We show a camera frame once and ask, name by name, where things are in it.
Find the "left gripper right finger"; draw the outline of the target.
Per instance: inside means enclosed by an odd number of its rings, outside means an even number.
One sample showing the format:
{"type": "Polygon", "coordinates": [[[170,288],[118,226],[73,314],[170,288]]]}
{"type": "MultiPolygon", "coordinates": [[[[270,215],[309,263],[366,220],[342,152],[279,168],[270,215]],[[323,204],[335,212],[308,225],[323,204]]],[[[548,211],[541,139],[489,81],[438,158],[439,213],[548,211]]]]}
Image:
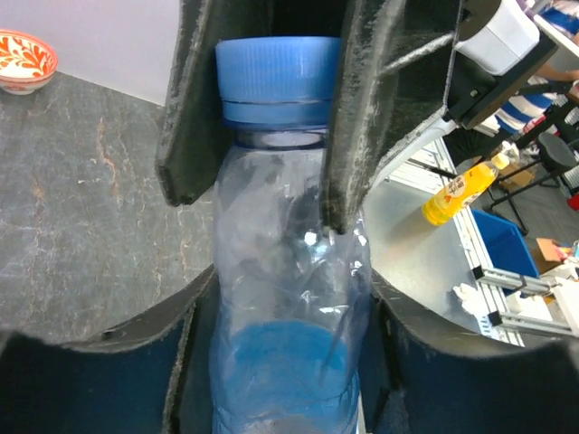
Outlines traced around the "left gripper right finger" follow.
{"type": "Polygon", "coordinates": [[[361,399],[369,433],[575,433],[578,343],[487,338],[374,273],[361,399]]]}

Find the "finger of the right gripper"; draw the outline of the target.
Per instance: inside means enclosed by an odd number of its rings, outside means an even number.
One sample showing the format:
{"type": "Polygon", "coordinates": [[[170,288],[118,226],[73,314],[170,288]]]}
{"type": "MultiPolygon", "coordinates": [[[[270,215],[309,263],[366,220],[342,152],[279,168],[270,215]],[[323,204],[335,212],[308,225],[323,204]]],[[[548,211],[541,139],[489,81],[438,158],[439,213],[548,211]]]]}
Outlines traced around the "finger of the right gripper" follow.
{"type": "Polygon", "coordinates": [[[156,172],[167,203],[192,204],[213,184],[232,143],[223,124],[215,47],[271,33],[273,2],[181,1],[156,172]]]}

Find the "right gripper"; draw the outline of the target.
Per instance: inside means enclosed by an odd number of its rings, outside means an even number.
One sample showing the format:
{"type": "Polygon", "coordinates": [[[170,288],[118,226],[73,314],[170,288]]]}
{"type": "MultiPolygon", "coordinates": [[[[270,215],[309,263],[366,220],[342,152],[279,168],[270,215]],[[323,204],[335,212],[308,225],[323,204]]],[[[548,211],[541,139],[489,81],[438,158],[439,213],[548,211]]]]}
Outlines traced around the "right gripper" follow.
{"type": "Polygon", "coordinates": [[[461,7],[460,1],[348,2],[321,178],[325,228],[344,234],[353,226],[378,172],[394,167],[443,114],[446,96],[445,118],[472,129],[555,52],[537,27],[538,44],[494,76],[455,49],[461,7]]]}

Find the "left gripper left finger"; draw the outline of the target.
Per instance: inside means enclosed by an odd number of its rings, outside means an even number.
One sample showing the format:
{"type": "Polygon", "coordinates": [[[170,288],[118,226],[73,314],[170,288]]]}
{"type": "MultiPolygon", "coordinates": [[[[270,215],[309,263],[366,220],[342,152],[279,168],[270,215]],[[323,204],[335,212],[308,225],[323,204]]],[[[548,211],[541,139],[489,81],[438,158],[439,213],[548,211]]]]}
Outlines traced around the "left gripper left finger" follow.
{"type": "Polygon", "coordinates": [[[217,277],[82,342],[1,333],[4,433],[209,433],[217,277]]]}

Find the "blue bottle cap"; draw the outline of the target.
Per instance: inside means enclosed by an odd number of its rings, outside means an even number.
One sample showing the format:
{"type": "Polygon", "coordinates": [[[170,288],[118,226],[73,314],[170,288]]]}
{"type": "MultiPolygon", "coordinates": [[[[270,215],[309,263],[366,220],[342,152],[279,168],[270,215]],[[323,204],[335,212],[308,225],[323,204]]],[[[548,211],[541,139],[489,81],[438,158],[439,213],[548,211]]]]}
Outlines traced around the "blue bottle cap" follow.
{"type": "Polygon", "coordinates": [[[215,47],[221,98],[270,104],[330,100],[340,40],[277,36],[221,41],[215,47]]]}

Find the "blue label plastic bottle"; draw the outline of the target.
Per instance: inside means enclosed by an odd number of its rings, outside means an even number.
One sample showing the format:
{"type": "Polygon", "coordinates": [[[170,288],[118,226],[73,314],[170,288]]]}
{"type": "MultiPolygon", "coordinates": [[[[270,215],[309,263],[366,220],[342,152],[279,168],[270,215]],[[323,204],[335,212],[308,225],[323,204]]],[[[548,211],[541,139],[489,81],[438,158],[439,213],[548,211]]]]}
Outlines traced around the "blue label plastic bottle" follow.
{"type": "Polygon", "coordinates": [[[332,99],[222,103],[233,143],[214,186],[213,432],[354,433],[370,249],[361,215],[344,234],[321,221],[332,99]]]}

